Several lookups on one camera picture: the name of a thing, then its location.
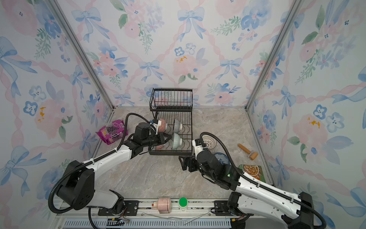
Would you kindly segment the light green bowl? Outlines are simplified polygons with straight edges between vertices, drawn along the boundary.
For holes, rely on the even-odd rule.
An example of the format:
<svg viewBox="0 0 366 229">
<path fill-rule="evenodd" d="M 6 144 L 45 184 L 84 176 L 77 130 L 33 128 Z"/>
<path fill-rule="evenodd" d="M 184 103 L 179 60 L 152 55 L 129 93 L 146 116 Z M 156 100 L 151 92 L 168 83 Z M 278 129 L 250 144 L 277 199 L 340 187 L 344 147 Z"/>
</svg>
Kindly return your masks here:
<svg viewBox="0 0 366 229">
<path fill-rule="evenodd" d="M 173 133 L 172 140 L 173 140 L 172 150 L 178 149 L 183 143 L 183 140 L 181 139 L 178 133 Z"/>
</svg>

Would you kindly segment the red patterned bowl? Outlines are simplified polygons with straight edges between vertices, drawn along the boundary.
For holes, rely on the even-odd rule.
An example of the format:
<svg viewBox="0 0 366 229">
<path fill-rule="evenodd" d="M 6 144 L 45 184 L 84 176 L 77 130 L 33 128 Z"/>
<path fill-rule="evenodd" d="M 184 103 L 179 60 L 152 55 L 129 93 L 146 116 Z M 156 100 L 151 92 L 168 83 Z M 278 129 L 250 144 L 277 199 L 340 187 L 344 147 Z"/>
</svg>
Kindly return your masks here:
<svg viewBox="0 0 366 229">
<path fill-rule="evenodd" d="M 163 118 L 158 121 L 158 133 L 165 132 L 167 130 L 167 123 Z"/>
</svg>

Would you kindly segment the dark blue striped bowl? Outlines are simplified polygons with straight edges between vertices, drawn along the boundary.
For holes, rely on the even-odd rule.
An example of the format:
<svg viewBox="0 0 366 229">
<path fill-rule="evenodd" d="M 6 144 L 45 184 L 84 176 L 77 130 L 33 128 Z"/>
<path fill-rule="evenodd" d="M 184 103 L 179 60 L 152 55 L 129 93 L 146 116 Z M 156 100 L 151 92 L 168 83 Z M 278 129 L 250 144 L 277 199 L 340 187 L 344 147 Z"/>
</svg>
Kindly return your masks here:
<svg viewBox="0 0 366 229">
<path fill-rule="evenodd" d="M 183 129 L 183 124 L 178 120 L 175 119 L 173 123 L 173 132 L 179 133 Z"/>
</svg>

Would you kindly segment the brown white lattice bowl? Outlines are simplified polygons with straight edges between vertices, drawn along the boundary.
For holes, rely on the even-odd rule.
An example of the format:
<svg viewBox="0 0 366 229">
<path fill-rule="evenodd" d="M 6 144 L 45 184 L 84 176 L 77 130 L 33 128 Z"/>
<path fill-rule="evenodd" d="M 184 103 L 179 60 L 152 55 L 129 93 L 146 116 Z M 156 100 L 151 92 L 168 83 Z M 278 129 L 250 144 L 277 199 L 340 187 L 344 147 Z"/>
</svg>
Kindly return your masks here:
<svg viewBox="0 0 366 229">
<path fill-rule="evenodd" d="M 217 141 L 209 135 L 203 135 L 203 142 L 208 150 L 212 150 L 217 146 Z"/>
</svg>

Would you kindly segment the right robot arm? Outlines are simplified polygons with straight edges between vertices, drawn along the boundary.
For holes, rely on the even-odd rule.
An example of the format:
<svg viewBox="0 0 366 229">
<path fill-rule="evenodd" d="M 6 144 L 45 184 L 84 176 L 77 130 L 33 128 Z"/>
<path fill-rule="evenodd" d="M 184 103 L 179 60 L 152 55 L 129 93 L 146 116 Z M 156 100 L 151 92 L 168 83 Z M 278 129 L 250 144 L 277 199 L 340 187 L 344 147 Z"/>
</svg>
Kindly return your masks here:
<svg viewBox="0 0 366 229">
<path fill-rule="evenodd" d="M 208 149 L 203 137 L 211 136 L 220 144 L 230 163 L 222 164 Z M 242 216 L 266 217 L 286 225 L 289 229 L 325 229 L 325 218 L 315 210 L 308 193 L 291 193 L 275 188 L 239 169 L 225 146 L 214 134 L 202 132 L 192 141 L 194 153 L 180 156 L 183 170 L 198 171 L 202 177 L 222 189 L 231 190 L 227 201 L 229 212 Z"/>
</svg>

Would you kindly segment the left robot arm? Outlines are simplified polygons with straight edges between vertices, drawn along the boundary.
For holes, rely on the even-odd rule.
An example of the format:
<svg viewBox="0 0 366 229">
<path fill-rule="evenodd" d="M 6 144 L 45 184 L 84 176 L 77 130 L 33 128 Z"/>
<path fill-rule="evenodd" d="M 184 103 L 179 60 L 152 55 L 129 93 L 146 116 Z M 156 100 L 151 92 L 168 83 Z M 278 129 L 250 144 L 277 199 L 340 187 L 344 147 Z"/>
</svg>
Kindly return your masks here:
<svg viewBox="0 0 366 229">
<path fill-rule="evenodd" d="M 124 197 L 113 190 L 97 190 L 95 181 L 117 165 L 142 154 L 145 148 L 152 150 L 167 143 L 172 139 L 172 135 L 166 133 L 167 127 L 162 119 L 144 119 L 130 136 L 125 129 L 119 145 L 113 150 L 83 163 L 69 163 L 50 191 L 49 210 L 63 214 L 84 208 L 103 208 L 113 215 L 121 214 L 125 209 Z"/>
</svg>

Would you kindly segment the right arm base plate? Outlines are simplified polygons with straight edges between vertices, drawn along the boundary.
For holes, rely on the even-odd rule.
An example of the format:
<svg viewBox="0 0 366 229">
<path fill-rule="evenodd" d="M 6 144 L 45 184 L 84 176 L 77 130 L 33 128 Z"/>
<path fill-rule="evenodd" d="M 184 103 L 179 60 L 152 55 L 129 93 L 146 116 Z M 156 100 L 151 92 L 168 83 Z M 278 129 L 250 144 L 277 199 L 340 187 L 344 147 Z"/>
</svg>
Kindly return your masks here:
<svg viewBox="0 0 366 229">
<path fill-rule="evenodd" d="M 214 201 L 214 207 L 211 208 L 211 212 L 216 216 L 253 216 L 253 214 L 243 213 L 239 210 L 237 203 L 228 202 L 228 200 Z"/>
</svg>

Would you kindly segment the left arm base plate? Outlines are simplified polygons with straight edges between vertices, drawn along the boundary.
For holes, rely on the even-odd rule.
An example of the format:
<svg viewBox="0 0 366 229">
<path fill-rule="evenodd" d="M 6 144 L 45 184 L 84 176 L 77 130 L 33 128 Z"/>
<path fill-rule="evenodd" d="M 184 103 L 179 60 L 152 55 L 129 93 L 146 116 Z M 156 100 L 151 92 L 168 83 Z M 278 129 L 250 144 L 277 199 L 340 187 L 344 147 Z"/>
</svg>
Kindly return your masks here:
<svg viewBox="0 0 366 229">
<path fill-rule="evenodd" d="M 98 216 L 136 216 L 139 209 L 139 203 L 140 202 L 138 200 L 124 200 L 120 208 L 100 208 L 98 211 Z"/>
</svg>

